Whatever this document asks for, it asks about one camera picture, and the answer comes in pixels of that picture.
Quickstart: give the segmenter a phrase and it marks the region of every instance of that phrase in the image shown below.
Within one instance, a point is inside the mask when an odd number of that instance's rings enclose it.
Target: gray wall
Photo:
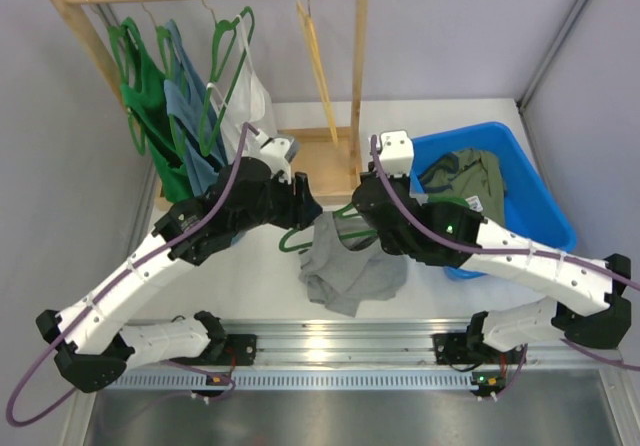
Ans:
[[[573,0],[369,0],[366,99],[519,97]],[[295,0],[208,0],[219,18],[254,7],[253,54],[276,101],[318,98]],[[213,20],[200,1],[150,3],[158,23],[175,18],[195,64],[208,74]],[[151,40],[140,6],[131,14]],[[354,0],[311,0],[334,99],[351,95]]]
[[[0,351],[4,404],[44,347],[34,319],[94,287],[124,257],[147,160],[88,56],[48,0],[0,0]],[[50,359],[27,418],[69,388]],[[66,407],[0,443],[57,444]]]
[[[639,10],[640,0],[593,0],[526,114],[551,189],[578,231],[580,251],[630,256],[636,280]],[[640,307],[637,293],[627,296]],[[640,364],[638,338],[636,321],[623,343],[625,358],[634,364]]]

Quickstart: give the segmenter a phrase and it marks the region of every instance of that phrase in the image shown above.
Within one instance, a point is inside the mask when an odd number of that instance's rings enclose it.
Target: wooden post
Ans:
[[[122,96],[120,94],[120,75],[115,61],[109,54],[104,43],[98,36],[96,29],[82,9],[82,6],[71,5],[64,0],[51,0],[56,10],[67,26],[73,31],[80,44],[89,54],[102,76],[107,81],[111,91],[116,95],[120,104]]]
[[[362,73],[367,39],[368,0],[356,0],[356,36],[353,55],[353,85],[351,92],[351,138],[349,151],[349,174],[351,187],[358,185],[361,170],[360,157],[360,104],[362,102]]]

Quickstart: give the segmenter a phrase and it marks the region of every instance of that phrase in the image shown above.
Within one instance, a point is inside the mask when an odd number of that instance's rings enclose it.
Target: wooden clothes rack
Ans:
[[[144,0],[145,3],[150,1],[172,0]],[[116,64],[85,14],[82,5],[137,3],[140,0],[51,0],[51,2],[96,64],[120,104],[123,104]],[[301,148],[294,160],[294,169],[308,173],[312,192],[322,204],[348,203],[353,189],[358,185],[361,171],[360,105],[367,2],[368,0],[356,0],[351,124],[348,127],[338,128],[339,147],[336,149],[333,145],[328,128],[283,130],[283,132],[293,134],[300,141]]]

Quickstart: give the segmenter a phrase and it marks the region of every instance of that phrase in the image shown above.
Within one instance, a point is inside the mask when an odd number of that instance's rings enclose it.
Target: clothing tag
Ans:
[[[469,207],[474,211],[482,211],[484,208],[482,207],[482,203],[480,202],[480,198],[477,195],[469,196],[465,199],[467,203],[469,203]]]

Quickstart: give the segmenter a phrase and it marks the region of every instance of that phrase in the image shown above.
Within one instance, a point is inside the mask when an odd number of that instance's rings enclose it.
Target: blue plastic basket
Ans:
[[[506,227],[547,246],[570,252],[576,233],[522,151],[513,133],[502,123],[482,123],[415,138],[411,186],[423,192],[418,176],[443,154],[465,148],[491,151],[500,159],[507,187],[504,201]],[[445,268],[453,280],[483,276],[463,269]]]

